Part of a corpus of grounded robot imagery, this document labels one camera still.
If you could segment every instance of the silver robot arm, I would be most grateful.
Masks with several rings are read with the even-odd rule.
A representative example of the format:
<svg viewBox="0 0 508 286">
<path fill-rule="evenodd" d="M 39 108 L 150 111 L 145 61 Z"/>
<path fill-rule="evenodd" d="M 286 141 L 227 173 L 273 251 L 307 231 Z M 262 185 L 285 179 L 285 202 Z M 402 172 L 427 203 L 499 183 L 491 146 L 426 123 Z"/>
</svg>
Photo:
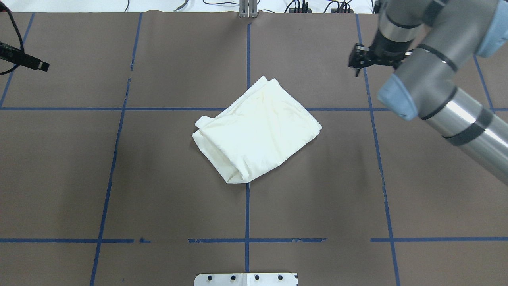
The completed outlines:
<svg viewBox="0 0 508 286">
<path fill-rule="evenodd" d="M 431 30 L 408 56 L 423 24 Z M 504 0 L 385 0 L 372 45 L 356 44 L 349 66 L 393 66 L 379 101 L 405 120 L 419 116 L 508 185 L 508 124 L 452 82 L 474 54 L 488 57 L 507 38 Z"/>
</svg>

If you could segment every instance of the crumpled white fabric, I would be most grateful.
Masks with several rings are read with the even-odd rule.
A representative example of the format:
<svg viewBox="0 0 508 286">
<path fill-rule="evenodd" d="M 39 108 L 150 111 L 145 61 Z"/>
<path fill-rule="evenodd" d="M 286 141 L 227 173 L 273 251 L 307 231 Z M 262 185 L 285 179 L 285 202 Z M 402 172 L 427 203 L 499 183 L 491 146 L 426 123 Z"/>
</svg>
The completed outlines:
<svg viewBox="0 0 508 286">
<path fill-rule="evenodd" d="M 192 136 L 226 183 L 248 183 L 278 167 L 322 129 L 276 79 L 263 76 Z"/>
</svg>

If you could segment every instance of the white cloth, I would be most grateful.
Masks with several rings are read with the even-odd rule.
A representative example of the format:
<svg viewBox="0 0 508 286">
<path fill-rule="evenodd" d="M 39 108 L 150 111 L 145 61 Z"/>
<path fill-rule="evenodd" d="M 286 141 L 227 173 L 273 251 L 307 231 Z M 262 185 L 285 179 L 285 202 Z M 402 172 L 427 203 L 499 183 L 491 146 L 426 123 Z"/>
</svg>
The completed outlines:
<svg viewBox="0 0 508 286">
<path fill-rule="evenodd" d="M 196 127 L 199 149 L 232 184 L 278 167 L 322 128 L 277 80 L 264 76 L 217 117 L 199 118 Z"/>
</svg>

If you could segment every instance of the light blue joint cap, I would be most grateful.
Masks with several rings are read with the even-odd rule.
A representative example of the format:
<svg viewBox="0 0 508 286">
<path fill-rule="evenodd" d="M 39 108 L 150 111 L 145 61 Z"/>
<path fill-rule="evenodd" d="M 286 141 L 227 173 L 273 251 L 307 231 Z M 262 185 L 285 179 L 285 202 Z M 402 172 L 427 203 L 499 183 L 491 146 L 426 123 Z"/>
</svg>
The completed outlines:
<svg viewBox="0 0 508 286">
<path fill-rule="evenodd" d="M 415 102 L 398 76 L 390 79 L 377 93 L 377 99 L 402 119 L 409 121 L 418 115 Z"/>
<path fill-rule="evenodd" d="M 499 0 L 490 27 L 483 38 L 477 55 L 488 58 L 493 55 L 508 39 L 508 3 Z"/>
</svg>

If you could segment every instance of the white floor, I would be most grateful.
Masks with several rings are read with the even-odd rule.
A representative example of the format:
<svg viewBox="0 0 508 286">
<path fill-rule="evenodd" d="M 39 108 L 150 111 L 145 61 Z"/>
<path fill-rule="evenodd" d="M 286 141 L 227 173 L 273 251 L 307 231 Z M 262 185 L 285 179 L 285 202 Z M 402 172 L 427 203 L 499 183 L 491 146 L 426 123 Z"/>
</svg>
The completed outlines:
<svg viewBox="0 0 508 286">
<path fill-rule="evenodd" d="M 4 0 L 14 12 L 123 12 L 127 7 L 128 0 Z M 205 0 L 208 3 L 238 2 L 238 0 Z M 159 10 L 173 12 L 184 0 L 130 0 L 128 12 L 145 12 Z M 261 0 L 259 9 L 269 9 L 274 12 L 284 12 L 291 0 Z M 323 13 L 329 4 L 328 0 L 310 0 L 309 8 L 313 13 Z M 356 13 L 372 13 L 370 0 L 351 0 L 352 9 Z M 222 12 L 238 11 L 237 5 L 207 5 L 202 0 L 189 0 L 180 12 Z"/>
</svg>

